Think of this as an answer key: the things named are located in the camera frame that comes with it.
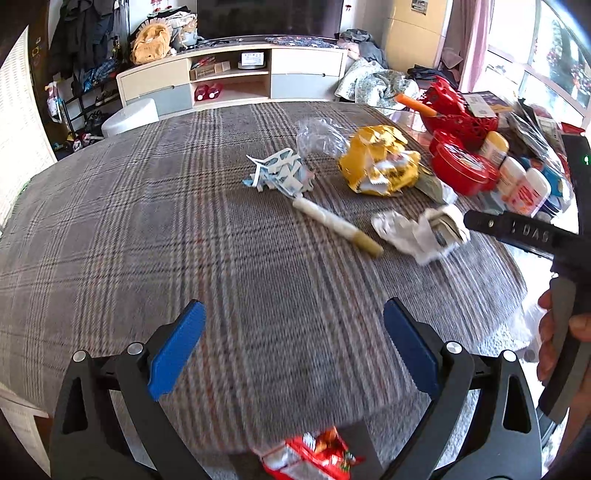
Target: table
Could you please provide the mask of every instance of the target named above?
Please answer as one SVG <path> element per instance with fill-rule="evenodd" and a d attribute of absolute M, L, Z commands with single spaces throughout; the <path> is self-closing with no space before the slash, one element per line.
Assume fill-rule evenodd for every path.
<path fill-rule="evenodd" d="M 105 139 L 33 178 L 0 241 L 0 381 L 52 412 L 72 352 L 122 351 L 197 298 L 204 334 L 161 402 L 193 452 L 369 419 L 387 461 L 421 412 L 383 328 L 384 303 L 402 298 L 443 339 L 475 349 L 525 285 L 485 236 L 426 267 L 389 245 L 375 260 L 277 192 L 244 187 L 246 155 L 295 148 L 297 122 L 310 116 L 347 133 L 388 122 L 347 103 L 203 111 Z M 416 189 L 356 194 L 334 160 L 305 162 L 317 174 L 307 197 L 374 238 L 373 213 L 416 218 L 433 205 Z"/>

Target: red bottle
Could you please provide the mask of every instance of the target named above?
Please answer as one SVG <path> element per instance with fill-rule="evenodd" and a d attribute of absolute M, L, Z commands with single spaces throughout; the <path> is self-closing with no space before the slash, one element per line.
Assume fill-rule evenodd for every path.
<path fill-rule="evenodd" d="M 209 86 L 208 85 L 199 85 L 197 87 L 197 89 L 195 90 L 195 101 L 196 102 L 201 102 L 202 100 L 207 99 L 207 93 L 209 92 Z"/>
<path fill-rule="evenodd" d="M 211 100 L 220 96 L 223 90 L 223 85 L 221 83 L 214 83 L 209 88 L 207 92 L 207 97 Z"/>

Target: finger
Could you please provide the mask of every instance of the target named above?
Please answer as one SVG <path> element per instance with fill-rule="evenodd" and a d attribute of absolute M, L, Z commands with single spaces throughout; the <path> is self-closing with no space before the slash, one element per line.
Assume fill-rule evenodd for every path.
<path fill-rule="evenodd" d="M 538 300 L 538 305 L 544 310 L 550 310 L 552 308 L 552 294 L 550 290 L 546 290 Z"/>
<path fill-rule="evenodd" d="M 591 365 L 587 368 L 587 373 L 583 378 L 581 388 L 575 395 L 571 407 L 586 408 L 587 415 L 591 411 Z"/>
<path fill-rule="evenodd" d="M 570 331 L 581 342 L 591 342 L 591 314 L 575 315 L 569 320 Z"/>
<path fill-rule="evenodd" d="M 538 375 L 538 380 L 541 382 L 548 380 L 552 374 L 552 368 L 550 368 L 550 370 L 546 370 L 542 364 L 538 364 L 538 367 L 535 369 L 535 371 Z"/>
<path fill-rule="evenodd" d="M 540 363 L 538 364 L 537 372 L 540 381 L 544 381 L 550 376 L 550 372 L 556 365 L 556 349 L 552 342 L 544 342 L 540 347 L 540 353 L 538 354 Z"/>
<path fill-rule="evenodd" d="M 552 340 L 554 336 L 554 331 L 556 330 L 556 325 L 554 324 L 554 317 L 552 316 L 552 311 L 549 311 L 542 317 L 540 320 L 540 339 L 542 342 L 548 342 Z"/>

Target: gray plaid tablecloth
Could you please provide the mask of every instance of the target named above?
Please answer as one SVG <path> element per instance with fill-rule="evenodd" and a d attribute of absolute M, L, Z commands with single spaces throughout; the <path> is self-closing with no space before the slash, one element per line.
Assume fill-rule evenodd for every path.
<path fill-rule="evenodd" d="M 511 317 L 525 286 L 492 239 L 474 234 L 426 267 L 392 246 L 375 260 L 278 192 L 244 187 L 246 155 L 295 148 L 309 116 L 350 132 L 389 123 L 346 103 L 208 110 L 107 138 L 34 177 L 0 239 L 0 382 L 52 412 L 74 351 L 120 352 L 199 299 L 204 334 L 161 404 L 192 451 L 237 451 L 409 398 L 381 322 L 392 296 L 467 348 Z M 307 197 L 376 239 L 373 213 L 432 206 L 416 189 L 355 194 L 333 160 L 306 163 L 317 172 Z"/>

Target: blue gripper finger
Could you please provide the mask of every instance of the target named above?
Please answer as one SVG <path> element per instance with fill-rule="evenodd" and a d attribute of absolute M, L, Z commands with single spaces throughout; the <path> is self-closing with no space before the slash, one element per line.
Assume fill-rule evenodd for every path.
<path fill-rule="evenodd" d="M 150 365 L 148 391 L 154 401 L 172 392 L 184 364 L 201 337 L 205 327 L 203 303 L 191 300 L 173 325 L 173 331 Z"/>
<path fill-rule="evenodd" d="M 436 357 L 438 353 L 433 352 L 417 328 L 420 326 L 421 330 L 432 330 L 431 333 L 425 331 L 425 334 L 430 333 L 431 339 L 438 339 L 435 330 L 430 325 L 416 322 L 396 298 L 384 305 L 384 325 L 417 388 L 431 398 L 437 398 L 441 390 Z"/>

